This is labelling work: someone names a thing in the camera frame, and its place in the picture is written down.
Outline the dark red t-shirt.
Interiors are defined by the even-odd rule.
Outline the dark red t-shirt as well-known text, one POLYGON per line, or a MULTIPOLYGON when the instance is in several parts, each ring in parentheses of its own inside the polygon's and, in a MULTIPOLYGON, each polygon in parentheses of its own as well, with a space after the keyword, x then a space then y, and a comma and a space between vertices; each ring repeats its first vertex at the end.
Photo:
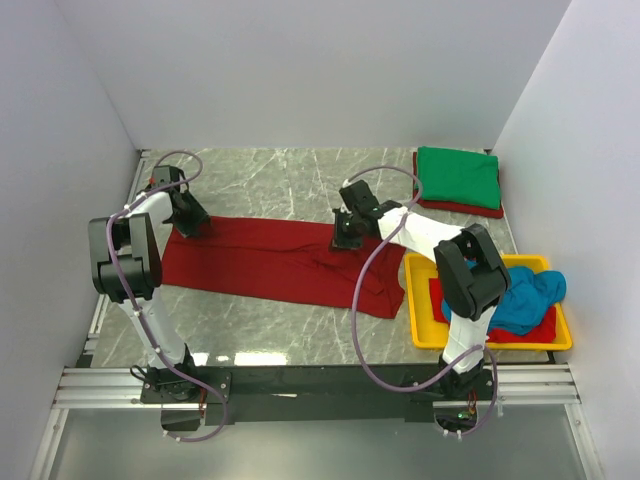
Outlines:
MULTIPOLYGON (((365 260, 381 242, 329 249, 330 224, 214 216, 200 234, 173 231, 162 267, 166 285, 299 304, 348 308, 365 260)), ((360 312, 395 318, 404 299, 398 271, 404 248, 389 244, 366 273, 360 312)))

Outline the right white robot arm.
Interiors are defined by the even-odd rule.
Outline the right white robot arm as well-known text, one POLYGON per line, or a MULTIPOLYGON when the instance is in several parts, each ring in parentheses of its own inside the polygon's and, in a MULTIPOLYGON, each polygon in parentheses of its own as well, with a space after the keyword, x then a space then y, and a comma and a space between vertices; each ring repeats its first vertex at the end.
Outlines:
POLYGON ((379 202, 367 182, 347 180, 339 194, 343 206, 334 211, 332 246, 354 249, 366 237, 381 243, 365 260, 354 287, 351 333, 356 355, 375 384, 394 393, 414 393, 439 382, 440 390, 460 399, 474 386, 484 366, 490 320, 511 286, 511 277, 488 231, 479 224, 454 227, 389 200, 379 202), (415 386, 391 385, 366 363, 357 333, 357 309, 366 273, 389 244, 414 251, 436 265, 444 300, 451 310, 448 339, 440 356, 440 370, 415 386))

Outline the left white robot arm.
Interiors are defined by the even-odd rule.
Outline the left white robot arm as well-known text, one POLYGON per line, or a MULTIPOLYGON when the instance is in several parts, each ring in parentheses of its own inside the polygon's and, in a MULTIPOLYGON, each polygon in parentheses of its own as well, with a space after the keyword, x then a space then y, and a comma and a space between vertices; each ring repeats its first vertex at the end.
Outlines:
POLYGON ((156 166, 132 204, 118 215, 88 224, 94 287, 128 315, 150 355, 142 381, 156 390, 164 384, 179 402, 197 395, 200 378, 159 291, 163 269, 155 229, 169 224, 190 238, 208 223, 209 215, 191 194, 184 171, 156 166))

